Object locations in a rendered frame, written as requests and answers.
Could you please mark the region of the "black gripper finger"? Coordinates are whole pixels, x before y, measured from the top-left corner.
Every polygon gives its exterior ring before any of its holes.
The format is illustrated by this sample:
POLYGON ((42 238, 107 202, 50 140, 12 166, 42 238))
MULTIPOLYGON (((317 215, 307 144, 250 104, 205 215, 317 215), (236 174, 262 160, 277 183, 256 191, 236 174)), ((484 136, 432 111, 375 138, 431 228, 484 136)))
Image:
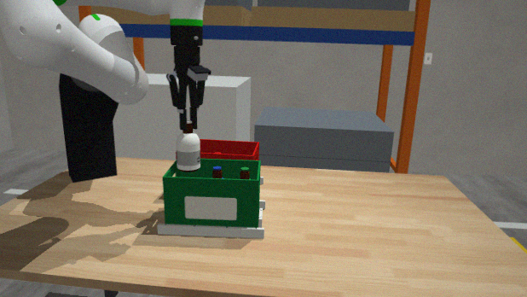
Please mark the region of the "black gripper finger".
MULTIPOLYGON (((192 79, 193 80, 193 79, 192 79)), ((200 105, 203 104, 205 80, 188 82, 189 99, 190 99, 190 120, 192 121, 193 129, 197 129, 197 111, 200 105), (197 85, 197 90, 196 90, 197 85)))
POLYGON ((188 75, 187 71, 184 72, 183 83, 178 80, 179 93, 177 88, 177 74, 174 71, 171 74, 166 75, 171 89, 171 99, 174 107, 177 107, 177 112, 180 113, 180 130, 187 130, 187 109, 186 98, 187 98, 187 86, 188 86, 188 75))

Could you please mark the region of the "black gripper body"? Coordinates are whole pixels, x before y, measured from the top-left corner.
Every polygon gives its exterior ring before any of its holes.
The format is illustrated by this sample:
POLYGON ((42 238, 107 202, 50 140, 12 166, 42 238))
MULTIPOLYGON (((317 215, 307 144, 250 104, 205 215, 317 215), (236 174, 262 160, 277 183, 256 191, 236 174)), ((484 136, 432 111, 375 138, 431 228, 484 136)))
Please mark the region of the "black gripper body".
POLYGON ((187 65, 200 64, 200 47, 174 46, 174 63, 174 71, 176 71, 177 78, 183 83, 184 72, 187 71, 187 65))

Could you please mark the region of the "green crate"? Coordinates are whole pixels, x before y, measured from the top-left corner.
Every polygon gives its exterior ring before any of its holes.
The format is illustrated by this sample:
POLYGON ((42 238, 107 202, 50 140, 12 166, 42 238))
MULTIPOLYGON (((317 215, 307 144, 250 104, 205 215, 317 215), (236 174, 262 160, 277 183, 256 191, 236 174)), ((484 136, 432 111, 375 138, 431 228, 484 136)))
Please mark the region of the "green crate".
POLYGON ((261 160, 222 159, 200 159, 195 172, 176 167, 164 191, 165 223, 258 228, 260 168, 261 160), (214 166, 222 178, 212 178, 214 166), (242 167, 250 179, 239 179, 242 167))

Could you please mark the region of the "blue bottle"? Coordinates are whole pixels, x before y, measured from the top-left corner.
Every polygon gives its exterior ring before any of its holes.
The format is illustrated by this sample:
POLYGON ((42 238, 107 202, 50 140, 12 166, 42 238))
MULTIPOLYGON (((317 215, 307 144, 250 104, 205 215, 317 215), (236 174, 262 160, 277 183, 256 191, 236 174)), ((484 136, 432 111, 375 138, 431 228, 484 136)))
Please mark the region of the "blue bottle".
POLYGON ((214 166, 212 171, 212 178, 222 178, 222 167, 214 166))

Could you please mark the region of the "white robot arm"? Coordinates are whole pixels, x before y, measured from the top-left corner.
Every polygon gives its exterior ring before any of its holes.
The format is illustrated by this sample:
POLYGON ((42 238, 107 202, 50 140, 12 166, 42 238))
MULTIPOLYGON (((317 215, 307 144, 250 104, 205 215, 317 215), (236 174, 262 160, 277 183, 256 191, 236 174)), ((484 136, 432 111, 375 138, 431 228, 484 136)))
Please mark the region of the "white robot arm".
POLYGON ((204 4, 205 0, 0 0, 0 30, 19 61, 71 76, 84 90, 102 91, 115 102, 131 105, 147 94, 149 82, 119 23, 96 14, 83 18, 77 28, 57 6, 170 14, 171 45, 198 47, 203 45, 204 4))

